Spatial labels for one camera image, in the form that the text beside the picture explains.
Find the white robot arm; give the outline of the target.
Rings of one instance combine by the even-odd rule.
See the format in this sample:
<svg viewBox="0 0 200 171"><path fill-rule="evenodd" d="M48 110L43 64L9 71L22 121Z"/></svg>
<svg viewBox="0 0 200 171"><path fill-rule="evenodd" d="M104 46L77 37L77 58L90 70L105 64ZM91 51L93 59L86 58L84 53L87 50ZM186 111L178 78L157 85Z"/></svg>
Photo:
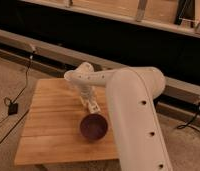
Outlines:
<svg viewBox="0 0 200 171"><path fill-rule="evenodd" d="M165 89L155 67L95 71L84 62L64 74L93 111L95 86L105 88L108 113L122 171L173 171L153 100Z"/></svg>

